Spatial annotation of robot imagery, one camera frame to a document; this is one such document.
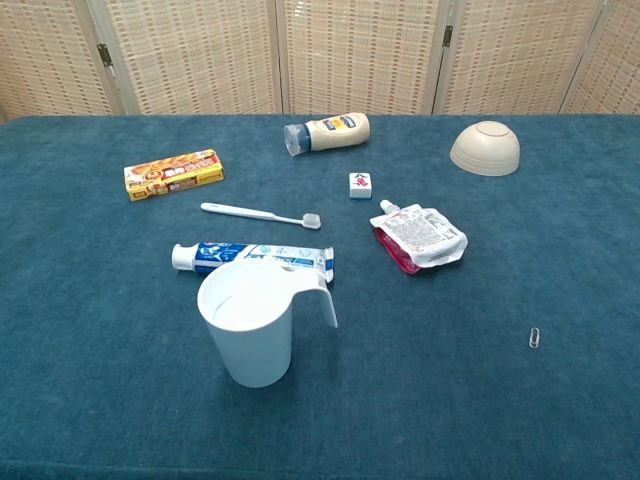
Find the label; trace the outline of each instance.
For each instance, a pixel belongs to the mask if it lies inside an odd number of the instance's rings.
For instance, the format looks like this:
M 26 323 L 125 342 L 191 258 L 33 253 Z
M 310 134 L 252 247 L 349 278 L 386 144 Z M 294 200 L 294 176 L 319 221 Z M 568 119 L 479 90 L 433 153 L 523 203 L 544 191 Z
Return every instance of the label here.
M 326 120 L 322 120 L 322 123 L 325 127 L 327 127 L 327 130 L 329 131 L 343 130 L 345 128 L 355 128 L 356 126 L 356 122 L 353 120 L 353 118 L 347 115 L 327 118 Z
M 291 268 L 314 268 L 327 282 L 333 280 L 333 248 L 331 247 L 315 249 L 205 242 L 198 245 L 194 270 L 207 274 L 225 263 L 243 258 L 273 260 Z

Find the packaging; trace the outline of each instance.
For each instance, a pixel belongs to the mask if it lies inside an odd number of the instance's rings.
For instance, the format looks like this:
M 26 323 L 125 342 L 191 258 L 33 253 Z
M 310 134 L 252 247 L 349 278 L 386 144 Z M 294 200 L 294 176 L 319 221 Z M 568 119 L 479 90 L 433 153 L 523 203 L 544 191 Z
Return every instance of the packaging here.
M 287 247 L 245 243 L 198 243 L 191 247 L 176 244 L 171 264 L 177 270 L 192 270 L 208 275 L 225 263 L 257 258 L 280 263 L 292 269 L 313 268 L 325 281 L 333 280 L 333 248 Z
M 369 222 L 376 238 L 406 273 L 444 265 L 462 258 L 467 236 L 435 208 L 418 204 L 399 209 L 383 200 L 386 214 Z
M 222 162 L 212 149 L 142 163 L 124 169 L 131 201 L 185 190 L 224 179 Z

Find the mayonnaise bottle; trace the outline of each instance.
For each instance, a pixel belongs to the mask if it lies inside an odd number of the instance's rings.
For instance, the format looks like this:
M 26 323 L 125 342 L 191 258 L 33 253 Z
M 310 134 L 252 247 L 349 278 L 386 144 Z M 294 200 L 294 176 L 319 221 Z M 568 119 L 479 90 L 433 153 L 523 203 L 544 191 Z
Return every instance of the mayonnaise bottle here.
M 366 142 L 371 127 L 364 113 L 346 113 L 324 120 L 286 125 L 284 143 L 292 157 L 310 150 L 347 147 Z

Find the toothbrush handle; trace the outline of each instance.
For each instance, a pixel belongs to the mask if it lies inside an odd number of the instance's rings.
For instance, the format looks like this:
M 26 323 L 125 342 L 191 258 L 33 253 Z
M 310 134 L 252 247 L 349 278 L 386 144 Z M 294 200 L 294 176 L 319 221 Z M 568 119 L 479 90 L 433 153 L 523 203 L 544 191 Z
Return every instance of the toothbrush handle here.
M 262 220 L 276 220 L 276 215 L 271 212 L 253 210 L 251 208 L 232 207 L 231 205 L 221 205 L 219 203 L 203 203 L 200 208 L 205 212 L 223 213 L 225 215 L 235 215 L 237 217 L 259 218 Z

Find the cardboard box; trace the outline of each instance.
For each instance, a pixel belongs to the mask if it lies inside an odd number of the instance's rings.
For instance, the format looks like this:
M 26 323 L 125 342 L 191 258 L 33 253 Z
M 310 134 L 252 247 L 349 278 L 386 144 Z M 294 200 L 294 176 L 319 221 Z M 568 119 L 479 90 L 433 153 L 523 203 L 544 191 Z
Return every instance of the cardboard box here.
M 124 185 L 129 198 L 134 202 L 222 179 L 222 162 L 212 149 L 163 158 L 124 169 Z

